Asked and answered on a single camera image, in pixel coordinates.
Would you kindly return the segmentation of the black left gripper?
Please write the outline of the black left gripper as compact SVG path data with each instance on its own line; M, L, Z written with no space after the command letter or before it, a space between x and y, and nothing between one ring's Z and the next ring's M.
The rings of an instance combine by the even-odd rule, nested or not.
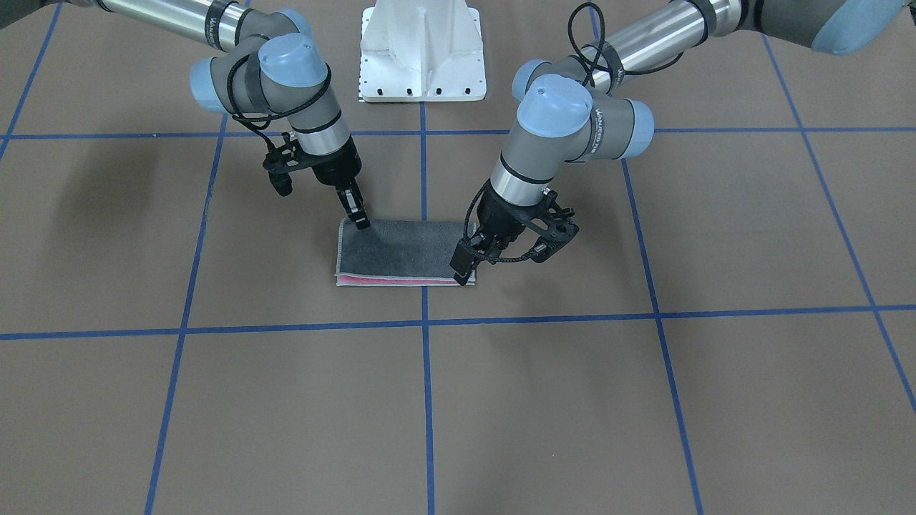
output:
M493 188L484 188L477 206L479 240L475 249L467 239L460 239L449 266L454 281L466 285L479 264L477 251L503 251L525 230L522 220L530 220L534 206L518 206L505 201Z

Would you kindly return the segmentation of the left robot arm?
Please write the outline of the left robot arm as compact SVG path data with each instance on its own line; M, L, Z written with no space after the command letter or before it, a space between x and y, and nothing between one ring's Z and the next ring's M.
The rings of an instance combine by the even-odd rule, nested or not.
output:
M469 212L451 259L465 285L482 262L502 253L525 231L537 240L521 261L544 262L578 234L575 213L558 205L552 182L565 163L624 160L644 152L655 133L643 102L613 97L632 78L674 65L707 39L756 31L831 55L848 55L877 38L912 1L670 1L624 29L601 33L558 62L533 59L512 82L516 121L490 179Z

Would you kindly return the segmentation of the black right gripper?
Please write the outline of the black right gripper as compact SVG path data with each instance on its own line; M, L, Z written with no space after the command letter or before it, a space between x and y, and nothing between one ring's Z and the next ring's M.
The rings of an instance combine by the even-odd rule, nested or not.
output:
M369 228L371 221L364 209L362 192L356 182L356 176L362 170L362 160L356 143L348 139L337 151L317 157L312 170L322 185L333 186L339 190L341 205L346 210L347 218L356 225L356 229Z

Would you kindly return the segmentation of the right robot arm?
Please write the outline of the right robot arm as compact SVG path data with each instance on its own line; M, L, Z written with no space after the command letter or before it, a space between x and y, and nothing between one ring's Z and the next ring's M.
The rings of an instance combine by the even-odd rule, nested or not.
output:
M333 72L303 14L265 13L238 1L81 1L79 6L121 14L218 50L218 57L190 71L197 103L264 139L263 167L279 195L292 193L292 173L310 169L318 182L335 189L358 229L369 227L356 181L362 161L333 90Z

